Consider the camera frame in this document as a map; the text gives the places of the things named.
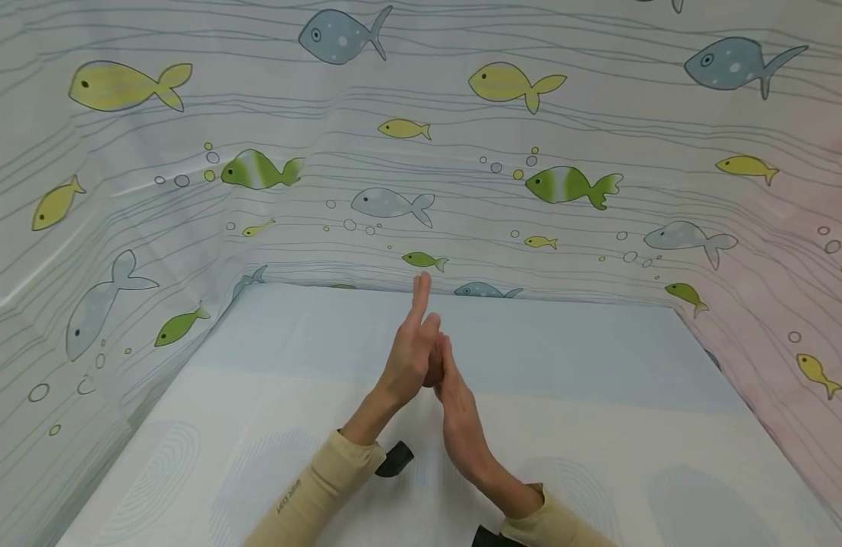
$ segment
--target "blue fish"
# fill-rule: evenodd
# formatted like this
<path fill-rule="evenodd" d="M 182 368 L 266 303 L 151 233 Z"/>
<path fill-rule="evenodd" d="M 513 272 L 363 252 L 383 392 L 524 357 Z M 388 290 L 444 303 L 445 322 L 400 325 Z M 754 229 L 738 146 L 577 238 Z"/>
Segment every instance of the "blue fish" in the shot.
<path fill-rule="evenodd" d="M 264 279 L 262 279 L 262 272 L 266 271 L 266 266 L 267 265 L 264 264 L 256 269 L 253 276 L 242 276 L 242 279 L 239 279 L 239 282 L 236 283 L 236 288 L 233 289 L 233 300 L 235 300 L 238 295 L 242 294 L 242 291 L 245 287 L 249 286 L 249 284 L 266 283 Z"/>
<path fill-rule="evenodd" d="M 483 283 L 481 281 L 473 281 L 472 283 L 467 283 L 465 286 L 456 288 L 454 290 L 454 294 L 463 297 L 489 297 L 494 299 L 511 299 L 515 295 L 521 292 L 524 289 L 513 289 L 509 290 L 506 294 L 500 292 L 500 290 L 491 287 L 488 283 Z"/>
<path fill-rule="evenodd" d="M 750 81 L 761 80 L 761 98 L 766 100 L 771 92 L 771 77 L 774 73 L 807 48 L 793 47 L 765 64 L 759 42 L 731 36 L 704 47 L 688 59 L 685 71 L 692 76 L 692 80 L 711 90 L 737 90 Z"/>
<path fill-rule="evenodd" d="M 357 57 L 367 42 L 372 42 L 381 58 L 388 60 L 378 34 L 393 7 L 381 10 L 371 29 L 344 11 L 319 11 L 305 24 L 299 34 L 299 44 L 313 56 L 331 65 L 344 65 Z"/>

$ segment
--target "black object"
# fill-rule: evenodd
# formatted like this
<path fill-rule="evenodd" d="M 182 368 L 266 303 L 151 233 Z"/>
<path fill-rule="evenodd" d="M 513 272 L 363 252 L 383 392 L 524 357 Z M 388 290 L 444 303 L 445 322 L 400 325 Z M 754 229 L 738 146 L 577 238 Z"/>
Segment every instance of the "black object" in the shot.
<path fill-rule="evenodd" d="M 525 547 L 525 545 L 508 537 L 495 535 L 494 532 L 480 526 L 473 537 L 473 547 Z"/>
<path fill-rule="evenodd" d="M 412 451 L 401 440 L 394 444 L 394 447 L 388 452 L 385 462 L 376 469 L 375 474 L 386 478 L 396 477 L 414 459 L 415 454 L 412 454 Z"/>

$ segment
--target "fish print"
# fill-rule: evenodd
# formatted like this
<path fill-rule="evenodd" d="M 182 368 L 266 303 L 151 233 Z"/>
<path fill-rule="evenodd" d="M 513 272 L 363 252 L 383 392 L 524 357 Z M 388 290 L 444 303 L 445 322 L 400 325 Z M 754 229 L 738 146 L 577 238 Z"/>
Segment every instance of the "fish print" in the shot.
<path fill-rule="evenodd" d="M 235 300 L 238 295 L 242 294 L 242 291 L 245 287 L 249 286 L 249 284 L 253 283 L 266 283 L 264 278 L 262 278 L 262 273 L 266 271 L 266 264 L 260 266 L 258 269 L 254 271 L 254 274 L 251 276 L 242 276 L 242 279 L 239 279 L 239 282 L 236 283 L 236 286 L 233 287 L 233 299 Z"/>
<path fill-rule="evenodd" d="M 433 228 L 433 221 L 425 213 L 425 209 L 431 207 L 435 199 L 436 196 L 433 194 L 421 194 L 415 198 L 415 201 L 409 201 L 393 190 L 368 188 L 354 196 L 351 208 L 380 219 L 402 217 L 404 214 L 412 213 L 421 224 L 427 228 Z"/>
<path fill-rule="evenodd" d="M 331 65 L 344 65 L 357 57 L 367 42 L 372 43 L 382 60 L 388 60 L 385 48 L 381 47 L 379 33 L 393 7 L 381 10 L 369 29 L 344 11 L 319 11 L 305 24 L 299 34 L 299 44 L 313 56 Z"/>
<path fill-rule="evenodd" d="M 558 250 L 558 238 L 548 239 L 547 237 L 542 236 L 531 236 L 524 240 L 524 244 L 533 248 L 546 247 L 548 245 L 555 250 Z"/>
<path fill-rule="evenodd" d="M 509 290 L 506 294 L 500 292 L 500 290 L 495 289 L 494 287 L 490 286 L 488 283 L 483 283 L 481 281 L 473 281 L 472 283 L 467 283 L 465 286 L 458 287 L 454 290 L 454 294 L 458 296 L 465 296 L 465 297 L 486 297 L 490 299 L 511 299 L 515 295 L 521 292 L 524 289 L 513 289 Z"/>
<path fill-rule="evenodd" d="M 284 171 L 281 172 L 261 151 L 247 149 L 224 166 L 220 180 L 252 190 L 265 190 L 279 184 L 291 186 L 299 181 L 299 172 L 304 165 L 305 159 L 294 157 L 284 163 Z"/>
<path fill-rule="evenodd" d="M 393 138 L 413 138 L 423 134 L 427 140 L 430 138 L 430 123 L 420 125 L 419 123 L 411 122 L 409 120 L 387 120 L 382 125 L 379 125 L 378 130 L 385 133 L 388 137 Z"/>
<path fill-rule="evenodd" d="M 428 255 L 427 253 L 422 253 L 420 251 L 415 251 L 414 253 L 403 255 L 403 260 L 407 261 L 408 264 L 417 266 L 419 268 L 436 266 L 436 269 L 441 272 L 445 272 L 445 263 L 446 261 L 448 261 L 447 258 L 433 258 L 431 257 L 431 255 Z"/>
<path fill-rule="evenodd" d="M 146 277 L 133 277 L 135 253 L 124 250 L 111 264 L 111 280 L 88 289 L 74 307 L 65 328 L 65 353 L 74 361 L 99 337 L 111 306 L 121 290 L 154 289 L 160 286 Z"/>
<path fill-rule="evenodd" d="M 248 228 L 242 230 L 242 235 L 245 237 L 254 237 L 259 234 L 262 229 L 266 228 L 266 226 L 273 223 L 275 223 L 275 219 L 266 220 L 265 223 L 262 223 L 260 226 L 248 226 Z"/>
<path fill-rule="evenodd" d="M 730 175 L 764 177 L 768 186 L 771 185 L 774 175 L 780 172 L 779 169 L 775 169 L 758 157 L 752 156 L 727 157 L 725 160 L 716 163 L 716 168 Z"/>
<path fill-rule="evenodd" d="M 736 237 L 727 234 L 707 237 L 704 230 L 684 220 L 652 230 L 642 241 L 652 248 L 662 250 L 703 247 L 714 270 L 719 270 L 719 250 L 734 248 L 738 243 Z"/>
<path fill-rule="evenodd" d="M 842 390 L 842 385 L 838 384 L 836 381 L 829 380 L 828 376 L 825 375 L 825 370 L 822 367 L 822 363 L 819 362 L 819 359 L 814 356 L 808 356 L 807 353 L 799 353 L 796 358 L 797 362 L 799 362 L 801 372 L 803 375 L 807 376 L 808 380 L 825 386 L 825 391 L 828 393 L 829 401 L 834 398 L 835 391 Z"/>
<path fill-rule="evenodd" d="M 538 172 L 524 185 L 542 201 L 564 203 L 588 197 L 595 209 L 606 211 L 607 194 L 618 194 L 622 175 L 613 173 L 590 185 L 582 171 L 575 167 L 560 166 Z"/>
<path fill-rule="evenodd" d="M 81 188 L 77 175 L 71 177 L 64 185 L 48 191 L 35 207 L 33 231 L 50 228 L 64 219 L 71 208 L 71 202 L 74 201 L 74 195 L 86 193 L 87 191 Z"/>
<path fill-rule="evenodd" d="M 700 295 L 697 290 L 690 286 L 689 283 L 674 283 L 671 284 L 671 286 L 667 286 L 665 290 L 667 290 L 668 293 L 673 294 L 676 298 L 685 300 L 689 304 L 695 306 L 694 318 L 698 318 L 700 312 L 710 309 L 708 305 L 705 305 L 700 300 Z"/>
<path fill-rule="evenodd" d="M 184 103 L 175 93 L 193 72 L 193 65 L 172 65 L 156 81 L 133 67 L 111 60 L 93 60 L 82 64 L 71 79 L 68 96 L 77 104 L 103 112 L 131 109 L 157 96 L 172 110 L 184 112 Z"/>
<path fill-rule="evenodd" d="M 536 114 L 540 110 L 541 94 L 558 90 L 565 81 L 565 75 L 553 74 L 531 86 L 530 80 L 519 67 L 507 62 L 496 62 L 477 70 L 470 76 L 469 84 L 473 93 L 491 103 L 508 103 L 509 100 L 524 97 L 524 105 L 530 114 Z"/>
<path fill-rule="evenodd" d="M 692 80 L 710 90 L 733 91 L 750 81 L 761 80 L 761 98 L 767 100 L 774 73 L 807 48 L 793 47 L 765 64 L 759 42 L 731 36 L 704 47 L 688 59 L 685 71 Z"/>
<path fill-rule="evenodd" d="M 161 347 L 174 344 L 174 342 L 181 340 L 187 333 L 190 332 L 190 329 L 192 328 L 193 323 L 196 322 L 196 319 L 209 318 L 211 318 L 211 316 L 204 310 L 204 307 L 202 307 L 202 303 L 200 302 L 200 305 L 194 311 L 191 311 L 190 313 L 182 313 L 182 315 L 176 315 L 175 317 L 169 319 L 157 334 L 157 339 L 154 341 L 153 346 Z"/>

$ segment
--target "green striped fish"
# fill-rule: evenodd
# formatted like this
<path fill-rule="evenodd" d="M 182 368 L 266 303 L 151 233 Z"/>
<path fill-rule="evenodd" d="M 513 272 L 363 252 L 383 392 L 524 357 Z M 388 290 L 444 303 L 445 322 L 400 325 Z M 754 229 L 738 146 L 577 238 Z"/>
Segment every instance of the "green striped fish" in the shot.
<path fill-rule="evenodd" d="M 524 183 L 528 190 L 540 200 L 549 203 L 564 203 L 588 196 L 594 208 L 605 211 L 607 194 L 618 194 L 622 175 L 606 175 L 594 184 L 588 183 L 582 171 L 575 167 L 559 166 L 538 172 Z"/>
<path fill-rule="evenodd" d="M 227 163 L 220 172 L 220 180 L 226 184 L 247 186 L 253 190 L 265 190 L 277 184 L 290 186 L 299 180 L 302 171 L 302 157 L 284 163 L 284 172 L 258 150 L 240 152 L 236 159 Z"/>

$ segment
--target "gray fish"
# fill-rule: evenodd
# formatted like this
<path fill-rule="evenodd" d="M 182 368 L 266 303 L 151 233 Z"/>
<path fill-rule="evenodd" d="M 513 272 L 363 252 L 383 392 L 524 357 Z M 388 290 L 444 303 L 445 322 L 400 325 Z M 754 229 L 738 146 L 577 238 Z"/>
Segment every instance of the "gray fish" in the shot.
<path fill-rule="evenodd" d="M 509 290 L 506 294 L 500 292 L 500 290 L 491 287 L 488 283 L 483 283 L 481 281 L 473 281 L 472 283 L 467 283 L 465 286 L 456 288 L 454 290 L 454 294 L 458 296 L 464 297 L 489 297 L 495 299 L 511 299 L 515 295 L 521 292 L 524 289 L 513 289 Z"/>
<path fill-rule="evenodd" d="M 367 42 L 372 42 L 381 58 L 388 60 L 378 34 L 392 9 L 393 6 L 388 6 L 381 10 L 371 29 L 344 11 L 319 11 L 305 24 L 299 34 L 299 44 L 313 56 L 331 65 L 344 65 L 357 57 Z"/>
<path fill-rule="evenodd" d="M 111 264 L 111 280 L 93 286 L 81 297 L 65 328 L 65 352 L 70 361 L 80 357 L 99 337 L 120 290 L 143 290 L 160 286 L 145 277 L 131 277 L 134 270 L 135 253 L 126 249 Z"/>
<path fill-rule="evenodd" d="M 435 199 L 436 196 L 433 194 L 422 194 L 416 197 L 415 201 L 409 202 L 396 191 L 386 188 L 368 188 L 354 196 L 351 208 L 380 219 L 402 217 L 404 214 L 412 213 L 427 228 L 433 228 L 433 221 L 423 210 L 432 206 Z"/>
<path fill-rule="evenodd" d="M 264 278 L 262 278 L 262 272 L 266 271 L 266 266 L 267 265 L 264 264 L 258 269 L 256 269 L 253 276 L 242 276 L 242 279 L 239 279 L 239 282 L 236 283 L 236 287 L 233 288 L 233 300 L 235 300 L 238 295 L 242 294 L 242 291 L 245 289 L 245 287 L 249 286 L 249 284 L 266 283 L 264 281 Z"/>
<path fill-rule="evenodd" d="M 685 62 L 685 71 L 711 90 L 737 90 L 750 81 L 761 80 L 761 98 L 771 91 L 771 76 L 808 46 L 797 46 L 780 53 L 765 64 L 761 44 L 749 38 L 731 36 L 704 47 Z"/>
<path fill-rule="evenodd" d="M 642 241 L 652 248 L 663 250 L 703 247 L 714 270 L 719 270 L 719 249 L 732 248 L 738 243 L 736 237 L 727 234 L 707 237 L 704 230 L 684 220 L 677 220 L 675 223 L 653 230 Z"/>

